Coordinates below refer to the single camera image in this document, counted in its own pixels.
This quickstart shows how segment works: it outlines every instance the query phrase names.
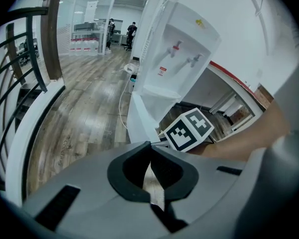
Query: red stripe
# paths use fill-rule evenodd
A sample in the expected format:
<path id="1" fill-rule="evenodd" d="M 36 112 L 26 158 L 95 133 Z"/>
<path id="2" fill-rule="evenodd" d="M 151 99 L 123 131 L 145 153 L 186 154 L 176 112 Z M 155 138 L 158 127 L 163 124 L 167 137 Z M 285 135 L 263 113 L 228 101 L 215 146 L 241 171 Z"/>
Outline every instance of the red stripe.
<path id="1" fill-rule="evenodd" d="M 239 85 L 241 85 L 246 91 L 248 91 L 250 94 L 253 95 L 253 97 L 260 103 L 259 99 L 256 97 L 256 95 L 254 94 L 254 92 L 252 92 L 245 83 L 243 83 L 241 80 L 239 80 L 235 75 L 233 75 L 232 73 L 230 73 L 229 71 L 227 71 L 225 68 L 223 68 L 222 66 L 216 64 L 214 61 L 210 61 L 209 62 L 210 65 L 216 67 L 217 69 L 219 69 L 220 71 L 222 71 L 223 73 L 225 73 L 226 75 L 228 75 L 230 78 L 232 78 L 234 81 L 236 81 Z"/>

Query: desk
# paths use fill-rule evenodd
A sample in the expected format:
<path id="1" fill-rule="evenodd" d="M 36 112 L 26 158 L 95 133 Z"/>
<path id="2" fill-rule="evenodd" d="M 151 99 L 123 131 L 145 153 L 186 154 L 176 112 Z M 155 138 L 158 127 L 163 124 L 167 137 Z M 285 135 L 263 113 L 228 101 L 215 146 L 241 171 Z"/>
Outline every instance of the desk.
<path id="1" fill-rule="evenodd" d="M 122 44 L 122 38 L 123 38 L 123 37 L 126 37 L 126 38 L 127 38 L 127 35 L 126 35 L 126 34 L 117 34 L 117 33 L 114 33 L 113 36 L 114 36 L 114 35 L 118 35 L 118 36 L 119 36 L 119 38 L 120 38 L 120 39 L 119 39 L 119 45 L 120 45 L 120 46 L 121 46 L 121 44 Z"/>
<path id="2" fill-rule="evenodd" d="M 127 45 L 127 39 L 128 39 L 127 35 L 122 35 L 120 39 L 120 45 L 122 44 Z"/>
<path id="3" fill-rule="evenodd" d="M 16 54 L 17 55 L 19 55 L 19 54 L 22 54 L 24 52 L 24 48 L 23 49 L 20 49 L 20 50 L 18 50 L 17 52 L 16 52 Z"/>

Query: stair railing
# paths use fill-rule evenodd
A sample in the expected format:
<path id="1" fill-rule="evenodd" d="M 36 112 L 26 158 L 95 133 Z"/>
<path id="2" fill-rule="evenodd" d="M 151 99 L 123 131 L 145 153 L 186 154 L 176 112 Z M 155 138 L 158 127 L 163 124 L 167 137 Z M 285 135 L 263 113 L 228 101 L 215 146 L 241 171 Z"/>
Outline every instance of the stair railing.
<path id="1" fill-rule="evenodd" d="M 13 111 L 11 117 L 9 118 L 7 124 L 3 119 L 3 133 L 0 137 L 0 166 L 2 166 L 3 173 L 0 173 L 0 190 L 4 190 L 4 176 L 5 176 L 5 167 L 2 159 L 1 151 L 3 147 L 5 147 L 6 155 L 8 153 L 7 146 L 5 145 L 5 139 L 8 134 L 9 128 L 12 125 L 16 115 L 20 111 L 22 105 L 26 101 L 26 99 L 36 90 L 38 87 L 46 93 L 47 87 L 43 81 L 42 75 L 39 70 L 39 66 L 36 60 L 35 48 L 33 44 L 33 33 L 32 33 L 32 21 L 34 16 L 41 16 L 41 39 L 42 39 L 42 51 L 43 56 L 46 60 L 46 69 L 51 80 L 57 80 L 62 77 L 62 72 L 60 68 L 58 52 L 57 52 L 57 42 L 56 42 L 56 21 L 57 21 L 57 13 L 58 13 L 58 5 L 59 0 L 43 0 L 42 7 L 29 7 L 29 8 L 21 8 L 13 11 L 9 11 L 4 18 L 4 21 L 1 24 L 8 23 L 10 21 L 26 18 L 26 31 L 24 33 L 14 35 L 14 23 L 10 23 L 6 26 L 6 40 L 0 43 L 0 49 L 5 47 L 7 49 L 7 53 L 5 54 L 1 65 L 0 65 L 0 75 L 4 73 L 3 81 L 0 86 L 0 106 L 3 104 L 4 109 L 3 113 L 5 113 L 6 101 L 9 93 L 13 91 L 18 85 L 22 85 L 25 83 L 25 78 L 30 73 L 34 73 L 35 78 L 37 80 L 37 84 L 22 98 L 22 100 L 17 104 L 15 110 Z M 26 37 L 26 43 L 28 50 L 25 50 L 19 56 L 16 53 L 16 47 L 14 41 L 18 38 Z M 10 61 L 4 65 L 6 57 L 10 58 Z M 30 57 L 32 67 L 22 73 L 19 60 L 25 57 Z M 2 93 L 2 86 L 6 79 L 8 69 L 12 67 L 12 75 L 8 84 L 7 90 Z"/>

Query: wooden handrail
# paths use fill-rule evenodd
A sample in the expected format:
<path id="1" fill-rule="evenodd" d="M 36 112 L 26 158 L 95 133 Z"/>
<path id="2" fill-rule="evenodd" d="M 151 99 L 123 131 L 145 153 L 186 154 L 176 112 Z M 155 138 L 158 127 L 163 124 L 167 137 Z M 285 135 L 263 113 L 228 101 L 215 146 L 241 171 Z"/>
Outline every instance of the wooden handrail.
<path id="1" fill-rule="evenodd" d="M 43 0 L 42 6 L 49 8 L 47 15 L 41 16 L 41 44 L 44 62 L 49 78 L 62 77 L 56 39 L 56 23 L 60 0 Z"/>
<path id="2" fill-rule="evenodd" d="M 14 37 L 14 23 L 10 23 L 6 26 L 5 35 L 6 35 L 7 40 Z M 10 61 L 12 61 L 13 59 L 15 59 L 18 56 L 16 53 L 16 47 L 15 47 L 14 42 L 8 43 L 6 45 L 6 48 L 8 49 L 8 55 L 9 55 Z M 17 79 L 19 79 L 23 75 L 23 73 L 21 71 L 20 64 L 14 63 L 11 65 L 11 67 L 14 71 L 15 77 Z"/>

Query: water dispenser tap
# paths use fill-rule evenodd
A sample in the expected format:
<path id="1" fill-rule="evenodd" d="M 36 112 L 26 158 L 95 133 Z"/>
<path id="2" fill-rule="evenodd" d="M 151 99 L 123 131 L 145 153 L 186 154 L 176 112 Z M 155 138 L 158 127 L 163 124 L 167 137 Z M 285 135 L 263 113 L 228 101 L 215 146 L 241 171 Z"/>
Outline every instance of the water dispenser tap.
<path id="1" fill-rule="evenodd" d="M 203 54 L 197 54 L 193 59 L 188 58 L 187 61 L 190 63 L 190 67 L 194 67 L 195 64 L 197 63 L 199 57 L 204 56 Z"/>
<path id="2" fill-rule="evenodd" d="M 179 50 L 179 46 L 182 42 L 183 41 L 179 40 L 176 45 L 174 45 L 172 48 L 168 49 L 168 52 L 170 53 L 171 58 L 173 58 L 175 56 L 175 52 L 176 52 L 176 50 Z"/>

